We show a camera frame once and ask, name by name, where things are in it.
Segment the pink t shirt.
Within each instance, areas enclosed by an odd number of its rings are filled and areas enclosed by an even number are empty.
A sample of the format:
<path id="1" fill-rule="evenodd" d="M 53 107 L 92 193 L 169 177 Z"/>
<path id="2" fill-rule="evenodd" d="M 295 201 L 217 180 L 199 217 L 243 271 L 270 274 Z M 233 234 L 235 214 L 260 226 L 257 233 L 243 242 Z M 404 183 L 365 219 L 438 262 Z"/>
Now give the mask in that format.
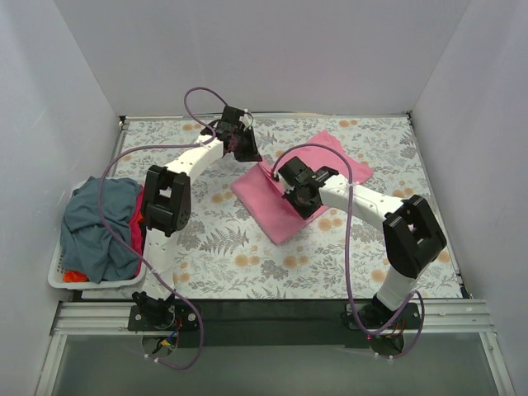
<path id="1" fill-rule="evenodd" d="M 335 149 L 346 159 L 353 172 L 353 181 L 366 182 L 373 176 L 373 170 L 364 163 L 359 163 L 349 157 L 341 143 L 327 131 L 316 134 L 308 141 L 309 146 L 299 148 L 285 155 L 280 161 L 282 165 L 294 156 L 299 157 L 307 166 L 317 171 L 327 166 L 347 175 L 345 163 L 324 148 L 315 148 L 315 144 Z M 284 188 L 271 177 L 271 165 L 261 161 L 253 166 L 242 177 L 231 185 L 231 190 L 243 203 L 250 215 L 255 219 L 265 235 L 276 245 L 294 236 L 306 225 L 317 219 L 328 208 L 321 207 L 308 219 L 303 219 L 282 196 Z"/>

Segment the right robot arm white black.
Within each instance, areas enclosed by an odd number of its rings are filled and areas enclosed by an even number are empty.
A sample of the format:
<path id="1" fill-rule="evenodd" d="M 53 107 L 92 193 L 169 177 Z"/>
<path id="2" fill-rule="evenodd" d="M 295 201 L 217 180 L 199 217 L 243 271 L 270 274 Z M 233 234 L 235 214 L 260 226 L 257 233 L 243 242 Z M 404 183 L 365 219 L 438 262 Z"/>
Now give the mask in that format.
<path id="1" fill-rule="evenodd" d="M 372 300 L 362 309 L 352 305 L 351 315 L 356 326 L 370 335 L 401 321 L 409 300 L 419 294 L 415 287 L 420 276 L 447 244 L 427 200 L 418 195 L 399 199 L 358 185 L 350 165 L 343 170 L 321 167 L 314 171 L 293 157 L 283 165 L 275 164 L 271 174 L 284 187 L 284 198 L 303 218 L 327 206 L 383 234 L 389 271 Z"/>

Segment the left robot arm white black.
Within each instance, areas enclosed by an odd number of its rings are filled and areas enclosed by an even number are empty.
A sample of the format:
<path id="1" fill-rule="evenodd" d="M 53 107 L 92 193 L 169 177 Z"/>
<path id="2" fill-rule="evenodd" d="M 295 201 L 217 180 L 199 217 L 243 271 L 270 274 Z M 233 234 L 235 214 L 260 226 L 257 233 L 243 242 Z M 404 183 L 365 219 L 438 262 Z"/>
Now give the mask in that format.
<path id="1" fill-rule="evenodd" d="M 231 153 L 243 162 L 260 162 L 253 116 L 247 110 L 226 106 L 218 120 L 210 122 L 192 148 L 163 167 L 147 171 L 141 213 L 146 236 L 143 258 L 148 274 L 140 292 L 133 294 L 139 315 L 148 325 L 165 330 L 174 324 L 173 260 L 176 256 L 177 233 L 191 217 L 191 186 L 213 163 Z"/>

